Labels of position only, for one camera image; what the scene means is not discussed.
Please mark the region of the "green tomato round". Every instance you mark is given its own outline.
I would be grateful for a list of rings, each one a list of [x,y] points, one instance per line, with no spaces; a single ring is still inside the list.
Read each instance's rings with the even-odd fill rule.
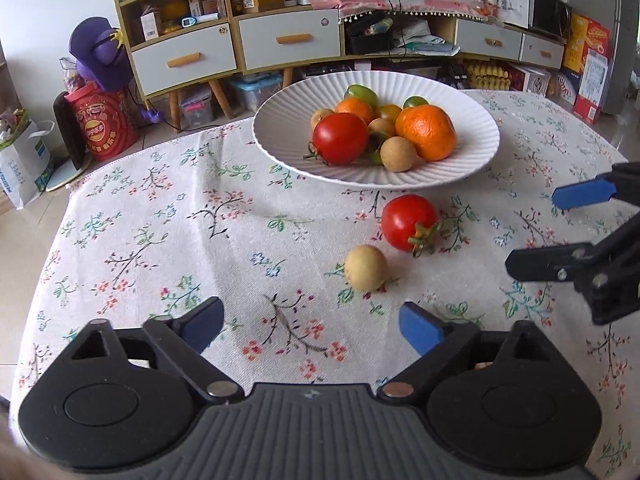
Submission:
[[[413,108],[428,104],[430,104],[430,102],[428,102],[427,99],[424,99],[423,96],[409,96],[408,99],[406,99],[404,102],[404,109],[406,110],[407,108]]]

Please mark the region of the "red tomato with stem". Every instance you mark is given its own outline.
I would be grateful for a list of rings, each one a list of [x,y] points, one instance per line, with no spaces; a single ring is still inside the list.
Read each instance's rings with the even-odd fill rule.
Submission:
[[[388,202],[380,223],[384,240],[401,252],[410,252],[414,258],[430,246],[441,226],[442,220],[432,203],[416,194]]]

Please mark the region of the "wooden cabinet with drawers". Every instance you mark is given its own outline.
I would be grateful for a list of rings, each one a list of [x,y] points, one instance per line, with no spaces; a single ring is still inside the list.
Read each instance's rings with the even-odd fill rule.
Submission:
[[[288,86],[298,66],[335,61],[345,53],[337,10],[296,0],[114,0],[122,40],[146,110],[169,100],[168,125],[182,129],[186,91],[207,84],[224,116],[221,81],[235,74],[282,70]]]

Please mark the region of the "large orange mandarin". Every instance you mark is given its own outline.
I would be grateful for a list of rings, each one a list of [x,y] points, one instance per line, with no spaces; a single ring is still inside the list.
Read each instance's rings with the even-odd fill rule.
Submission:
[[[410,141],[419,157],[439,162],[449,157],[457,146],[457,133],[449,115],[440,107],[424,104],[405,108],[397,117],[398,136]]]

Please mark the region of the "small orange mandarin back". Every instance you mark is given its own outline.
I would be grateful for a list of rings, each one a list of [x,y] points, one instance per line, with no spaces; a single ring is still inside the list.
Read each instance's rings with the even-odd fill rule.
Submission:
[[[359,117],[366,125],[375,118],[373,107],[366,101],[348,96],[336,104],[334,108],[336,114],[352,114]]]

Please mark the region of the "purple plush toy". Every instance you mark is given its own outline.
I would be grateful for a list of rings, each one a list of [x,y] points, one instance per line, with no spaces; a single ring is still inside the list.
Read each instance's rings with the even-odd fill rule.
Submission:
[[[68,47],[79,75],[106,92],[124,90],[134,78],[121,32],[107,18],[93,16],[70,34]]]

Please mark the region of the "white ribbed plate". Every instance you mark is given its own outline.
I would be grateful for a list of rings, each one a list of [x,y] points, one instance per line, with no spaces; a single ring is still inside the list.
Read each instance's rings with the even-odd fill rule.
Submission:
[[[456,129],[456,149],[442,162],[418,162],[404,174],[368,162],[328,166],[311,158],[312,113],[334,107],[352,84],[371,89],[383,104],[423,96],[441,107]],[[291,84],[258,108],[252,130],[258,148],[284,168],[307,178],[369,190],[420,190],[463,180],[488,165],[500,145],[495,119],[466,93],[420,76],[379,70],[326,74]]]

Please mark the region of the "microwave oven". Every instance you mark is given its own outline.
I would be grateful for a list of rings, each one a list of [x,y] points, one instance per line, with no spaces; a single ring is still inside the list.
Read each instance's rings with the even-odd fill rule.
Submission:
[[[562,0],[497,0],[498,19],[537,34],[566,39],[572,8]]]

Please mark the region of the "red tomato in plate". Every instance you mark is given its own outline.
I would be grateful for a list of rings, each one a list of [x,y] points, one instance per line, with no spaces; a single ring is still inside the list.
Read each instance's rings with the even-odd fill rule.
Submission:
[[[329,165],[348,165],[367,151],[368,127],[354,114],[332,114],[318,122],[311,143]]]

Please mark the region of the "green tomato oval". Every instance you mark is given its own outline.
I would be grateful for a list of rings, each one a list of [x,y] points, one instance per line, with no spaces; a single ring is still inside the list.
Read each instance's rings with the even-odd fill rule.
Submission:
[[[344,93],[344,98],[353,98],[366,102],[372,108],[378,107],[378,95],[362,84],[350,84]]]

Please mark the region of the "brown longan fruit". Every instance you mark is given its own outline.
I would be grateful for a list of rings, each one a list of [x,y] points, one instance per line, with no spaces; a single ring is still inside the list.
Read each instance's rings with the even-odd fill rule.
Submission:
[[[383,253],[370,245],[358,245],[347,254],[344,262],[346,282],[357,292],[373,292],[381,287],[388,275]]]

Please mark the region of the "yellow orange tomato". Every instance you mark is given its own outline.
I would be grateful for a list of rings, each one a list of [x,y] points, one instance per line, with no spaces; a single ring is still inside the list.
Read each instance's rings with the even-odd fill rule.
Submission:
[[[378,114],[379,118],[389,120],[390,122],[396,122],[401,112],[401,107],[395,104],[385,104],[378,108],[376,114]]]

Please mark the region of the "brown longan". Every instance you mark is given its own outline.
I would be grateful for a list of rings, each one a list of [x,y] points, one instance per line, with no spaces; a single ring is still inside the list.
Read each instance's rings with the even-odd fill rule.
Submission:
[[[314,111],[314,114],[311,115],[310,118],[310,128],[314,130],[318,126],[318,123],[321,122],[324,118],[327,118],[334,114],[333,110],[329,108],[318,108],[318,110]]]
[[[417,158],[414,145],[402,136],[392,136],[380,148],[382,165],[391,172],[410,170]]]

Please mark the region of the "floral tablecloth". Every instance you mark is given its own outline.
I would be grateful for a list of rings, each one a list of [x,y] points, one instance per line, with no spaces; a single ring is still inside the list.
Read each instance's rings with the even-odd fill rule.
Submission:
[[[590,469],[609,477],[639,463],[639,319],[595,326],[569,284],[512,280],[523,247],[597,242],[634,213],[617,202],[562,211],[555,188],[620,160],[552,102],[516,92],[473,99],[499,127],[492,162],[431,188],[442,219],[432,249],[391,248],[378,225],[390,191],[304,178],[266,157],[250,122],[205,130],[119,159],[72,187],[24,331],[11,403],[19,406],[93,318],[134,327],[208,297],[224,327],[207,359],[244,387],[255,382],[384,385],[416,359],[398,310],[412,301],[448,321],[505,330],[536,323],[597,396],[603,426]],[[357,292],[344,262],[378,248],[384,284]]]

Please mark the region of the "white paper bag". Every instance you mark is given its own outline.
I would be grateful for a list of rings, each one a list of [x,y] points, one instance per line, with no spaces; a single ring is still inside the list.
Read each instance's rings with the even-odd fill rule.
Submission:
[[[15,209],[23,209],[45,190],[53,172],[53,160],[44,137],[54,122],[34,122],[1,149],[1,186]]]

